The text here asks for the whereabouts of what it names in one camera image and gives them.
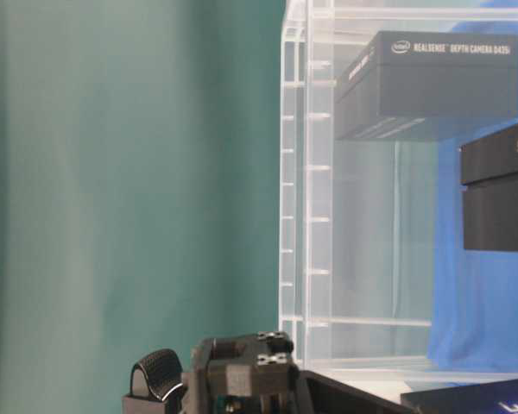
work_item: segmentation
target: depth camera box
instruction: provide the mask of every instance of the depth camera box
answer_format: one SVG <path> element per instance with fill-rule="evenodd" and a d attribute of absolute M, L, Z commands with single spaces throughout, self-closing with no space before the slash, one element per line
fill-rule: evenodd
<path fill-rule="evenodd" d="M 391 141 L 411 129 L 411 139 L 439 139 L 434 129 L 515 117 L 518 36 L 378 32 L 334 99 L 336 139 Z"/>
<path fill-rule="evenodd" d="M 464 248 L 518 252 L 518 123 L 460 148 Z"/>

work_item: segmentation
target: intel logo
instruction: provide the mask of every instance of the intel logo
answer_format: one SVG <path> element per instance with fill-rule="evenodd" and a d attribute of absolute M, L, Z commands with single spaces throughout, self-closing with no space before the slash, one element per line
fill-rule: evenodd
<path fill-rule="evenodd" d="M 403 54 L 408 52 L 408 49 L 411 48 L 410 41 L 397 41 L 393 45 L 391 45 L 391 51 L 397 54 Z"/>

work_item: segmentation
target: textured rubber grip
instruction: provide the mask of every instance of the textured rubber grip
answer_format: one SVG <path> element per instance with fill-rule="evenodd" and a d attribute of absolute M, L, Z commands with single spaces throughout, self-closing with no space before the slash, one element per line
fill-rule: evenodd
<path fill-rule="evenodd" d="M 143 397 L 136 393 L 136 388 L 139 387 L 136 381 L 143 375 L 149 396 L 165 401 L 170 392 L 181 387 L 181 373 L 182 366 L 177 354 L 171 349 L 160 349 L 146 355 L 133 366 L 130 393 Z"/>

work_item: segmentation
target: teal backdrop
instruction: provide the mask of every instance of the teal backdrop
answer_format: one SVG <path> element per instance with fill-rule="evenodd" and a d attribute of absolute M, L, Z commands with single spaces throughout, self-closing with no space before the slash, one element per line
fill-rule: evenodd
<path fill-rule="evenodd" d="M 0 414 L 276 326 L 282 0 L 0 0 Z"/>

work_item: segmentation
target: black product box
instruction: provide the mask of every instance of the black product box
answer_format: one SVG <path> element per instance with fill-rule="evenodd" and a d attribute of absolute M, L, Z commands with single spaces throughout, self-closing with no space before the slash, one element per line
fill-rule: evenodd
<path fill-rule="evenodd" d="M 401 395 L 401 403 L 422 414 L 518 413 L 518 379 L 410 392 Z"/>
<path fill-rule="evenodd" d="M 461 147 L 464 248 L 518 252 L 518 124 Z"/>
<path fill-rule="evenodd" d="M 381 31 L 339 77 L 337 139 L 430 141 L 518 115 L 518 36 Z"/>

